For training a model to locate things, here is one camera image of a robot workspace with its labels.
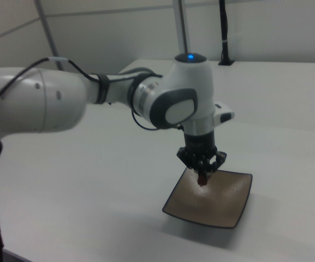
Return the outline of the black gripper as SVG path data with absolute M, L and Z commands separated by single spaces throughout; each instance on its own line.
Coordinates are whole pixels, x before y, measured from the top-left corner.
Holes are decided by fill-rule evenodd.
M 214 132 L 204 135 L 184 134 L 184 139 L 185 147 L 179 148 L 177 156 L 187 168 L 198 174 L 198 181 L 204 181 L 205 178 L 208 181 L 225 163 L 227 154 L 217 150 Z

